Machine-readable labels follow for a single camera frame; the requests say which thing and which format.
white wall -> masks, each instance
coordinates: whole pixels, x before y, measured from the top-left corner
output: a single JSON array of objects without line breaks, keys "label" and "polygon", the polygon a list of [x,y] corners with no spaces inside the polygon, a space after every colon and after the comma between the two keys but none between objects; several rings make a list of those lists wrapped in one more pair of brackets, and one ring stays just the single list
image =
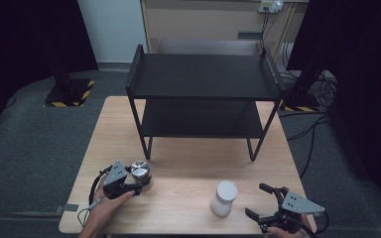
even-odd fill
[{"label": "white wall", "polygon": [[147,51],[140,0],[78,0],[97,62],[131,62]]}]

yellow and black hazard tape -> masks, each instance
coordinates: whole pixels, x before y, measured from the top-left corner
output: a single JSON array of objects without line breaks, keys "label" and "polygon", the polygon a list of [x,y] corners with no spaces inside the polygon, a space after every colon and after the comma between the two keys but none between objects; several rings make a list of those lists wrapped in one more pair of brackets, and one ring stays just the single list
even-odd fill
[{"label": "yellow and black hazard tape", "polygon": [[305,111],[305,112],[317,112],[320,111],[318,107],[308,107],[308,106],[288,106],[284,102],[284,100],[281,100],[280,102],[280,109],[282,111]]},{"label": "yellow and black hazard tape", "polygon": [[46,107],[68,107],[68,106],[82,106],[85,103],[85,100],[89,96],[89,92],[91,91],[92,86],[94,85],[94,81],[90,81],[88,83],[88,87],[86,88],[84,94],[82,94],[82,99],[76,102],[70,101],[55,101],[55,102],[47,102],[45,103]]}]

lower shelf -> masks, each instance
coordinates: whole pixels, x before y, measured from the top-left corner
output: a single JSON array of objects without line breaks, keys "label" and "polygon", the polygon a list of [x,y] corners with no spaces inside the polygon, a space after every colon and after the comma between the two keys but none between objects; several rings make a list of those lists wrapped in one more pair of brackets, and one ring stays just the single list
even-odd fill
[{"label": "lower shelf", "polygon": [[147,99],[145,137],[260,138],[255,101]]}]

wooden tabletop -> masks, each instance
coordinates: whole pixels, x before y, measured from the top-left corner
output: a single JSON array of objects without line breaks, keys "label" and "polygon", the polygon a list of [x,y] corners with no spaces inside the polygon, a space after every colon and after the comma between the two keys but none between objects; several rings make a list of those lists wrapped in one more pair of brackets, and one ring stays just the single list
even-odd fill
[{"label": "wooden tabletop", "polygon": [[[144,100],[136,101],[142,113]],[[273,104],[257,102],[261,120],[267,120]],[[123,166],[145,160],[126,96],[108,97],[79,169],[69,204],[77,212],[65,211],[62,233],[79,233],[77,214],[88,207],[88,195],[98,172],[119,160]],[[258,224],[246,216],[245,207],[271,216],[278,210],[273,194],[259,183],[287,186],[305,196],[283,127],[276,116],[255,162],[249,159],[245,139],[154,138],[151,189],[134,196],[120,207],[103,232],[110,234],[261,234]],[[221,218],[210,209],[216,186],[222,180],[238,189],[230,214]],[[128,176],[127,183],[133,183]],[[315,230],[315,223],[310,218]]]}]

white container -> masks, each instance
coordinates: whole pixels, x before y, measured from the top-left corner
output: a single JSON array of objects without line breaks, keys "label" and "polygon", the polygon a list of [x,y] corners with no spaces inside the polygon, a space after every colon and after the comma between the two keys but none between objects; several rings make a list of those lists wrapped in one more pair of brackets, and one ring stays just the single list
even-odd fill
[{"label": "white container", "polygon": [[211,210],[218,216],[230,214],[231,205],[237,196],[237,186],[229,181],[221,181],[216,189],[215,197],[211,201]]}]

